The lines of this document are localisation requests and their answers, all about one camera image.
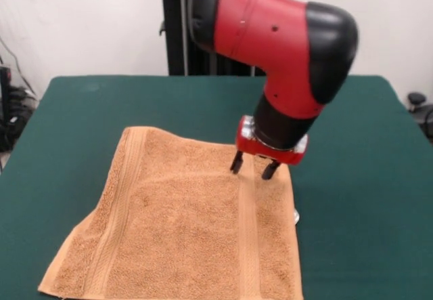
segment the red robot arm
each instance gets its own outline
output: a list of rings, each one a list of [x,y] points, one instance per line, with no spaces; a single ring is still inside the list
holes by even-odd
[[[190,33],[201,48],[267,74],[254,115],[240,122],[233,172],[239,170],[243,152],[274,160],[266,179],[280,163],[298,163],[302,157],[296,146],[333,100],[355,58],[358,30],[353,17],[337,7],[295,0],[188,4]],[[251,134],[242,135],[248,129]]]

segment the towel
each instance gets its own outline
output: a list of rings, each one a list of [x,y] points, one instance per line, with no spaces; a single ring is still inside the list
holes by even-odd
[[[38,290],[66,299],[300,300],[287,166],[235,146],[128,127],[101,198],[65,239]]]

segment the red plastic casing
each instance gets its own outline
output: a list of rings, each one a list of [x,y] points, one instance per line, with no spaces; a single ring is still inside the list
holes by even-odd
[[[309,81],[306,4],[295,0],[219,0],[217,53],[262,68],[265,95],[280,113],[311,119],[323,105]]]
[[[245,118],[245,116],[241,118],[239,126],[237,127],[236,148],[239,151],[255,156],[265,156],[288,165],[297,165],[302,160],[306,152],[306,147],[304,150],[294,148],[289,151],[281,151],[269,148],[254,138],[248,139],[244,137],[242,135],[242,127],[244,126]]]

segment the table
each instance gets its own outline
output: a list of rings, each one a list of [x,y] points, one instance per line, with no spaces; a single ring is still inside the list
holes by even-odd
[[[263,84],[54,79],[0,177],[0,298],[45,298],[37,285],[96,205],[126,126],[234,142]],[[388,82],[350,77],[310,137],[291,168],[305,299],[433,299],[433,149]]]

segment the white wall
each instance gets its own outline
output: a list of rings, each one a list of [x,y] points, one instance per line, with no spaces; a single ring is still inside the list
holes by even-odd
[[[402,100],[412,90],[433,100],[433,0],[312,1],[357,19],[352,73],[385,76]],[[162,19],[161,0],[0,0],[0,35],[39,95],[58,75],[167,74]]]

